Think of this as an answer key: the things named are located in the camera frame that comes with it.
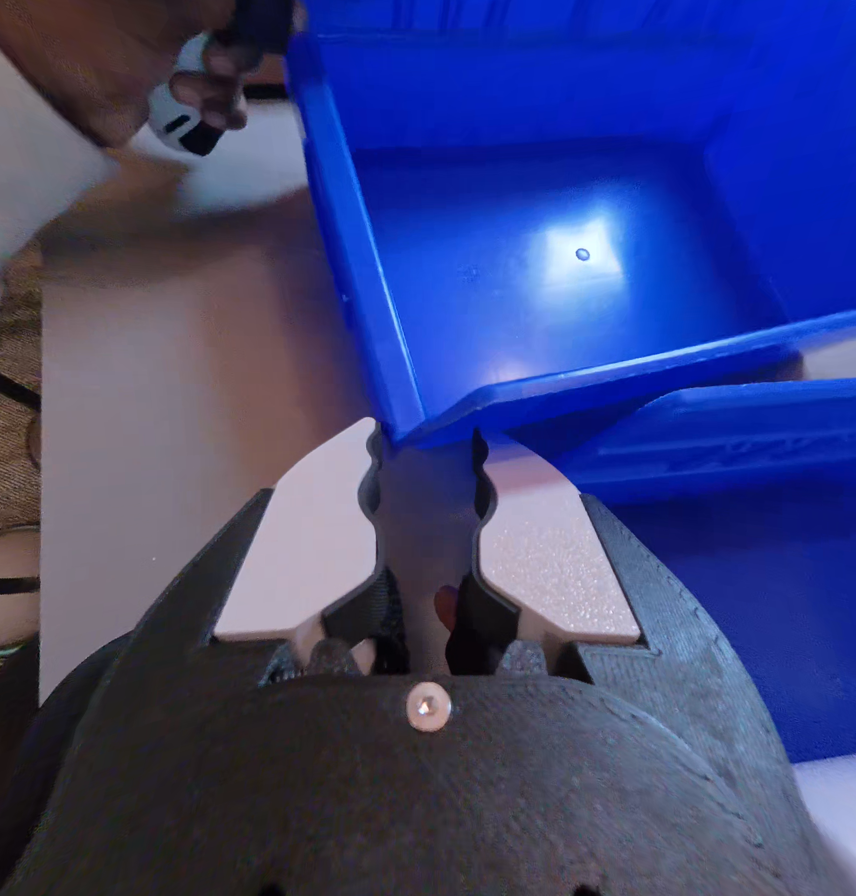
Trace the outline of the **person's left hand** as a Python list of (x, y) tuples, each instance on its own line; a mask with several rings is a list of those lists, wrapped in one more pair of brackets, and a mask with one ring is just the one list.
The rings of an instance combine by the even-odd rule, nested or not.
[(235, 130), (260, 57), (227, 42), (234, 10), (223, 1), (0, 1), (0, 51), (99, 146), (119, 148), (142, 128), (160, 84), (205, 123)]

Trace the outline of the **blue plastic bin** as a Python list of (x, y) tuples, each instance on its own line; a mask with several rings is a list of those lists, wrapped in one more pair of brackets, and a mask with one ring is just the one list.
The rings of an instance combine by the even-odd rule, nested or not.
[(306, 6), (310, 194), (396, 442), (856, 330), (856, 2)]
[(688, 388), (508, 434), (698, 599), (793, 763), (856, 754), (856, 378)]

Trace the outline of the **person's left forearm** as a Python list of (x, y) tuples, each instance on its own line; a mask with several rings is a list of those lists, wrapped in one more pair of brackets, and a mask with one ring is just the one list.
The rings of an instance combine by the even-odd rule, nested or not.
[(0, 295), (8, 261), (114, 167), (0, 51)]

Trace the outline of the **person's white shoe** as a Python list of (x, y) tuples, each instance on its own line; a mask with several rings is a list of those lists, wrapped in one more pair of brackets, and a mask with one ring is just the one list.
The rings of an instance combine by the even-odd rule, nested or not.
[(40, 626), (38, 524), (0, 531), (0, 654), (31, 641)]

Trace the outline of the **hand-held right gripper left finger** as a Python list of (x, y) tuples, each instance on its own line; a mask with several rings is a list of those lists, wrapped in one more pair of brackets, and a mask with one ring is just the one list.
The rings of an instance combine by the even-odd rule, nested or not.
[(381, 432), (363, 418), (322, 443), (278, 481), (267, 500), (214, 635), (219, 642), (284, 640), (307, 666), (325, 639), (345, 642), (370, 673), (377, 659), (376, 623), (329, 633), (328, 614), (375, 579), (378, 539), (369, 507)]

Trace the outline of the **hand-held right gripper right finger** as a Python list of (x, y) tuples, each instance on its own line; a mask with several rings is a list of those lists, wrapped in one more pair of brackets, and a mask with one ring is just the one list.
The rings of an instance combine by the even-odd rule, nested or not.
[(472, 452), (470, 632), (497, 654), (516, 640), (537, 644), (549, 668), (570, 644), (639, 646), (641, 627), (578, 487), (501, 434), (476, 430)]

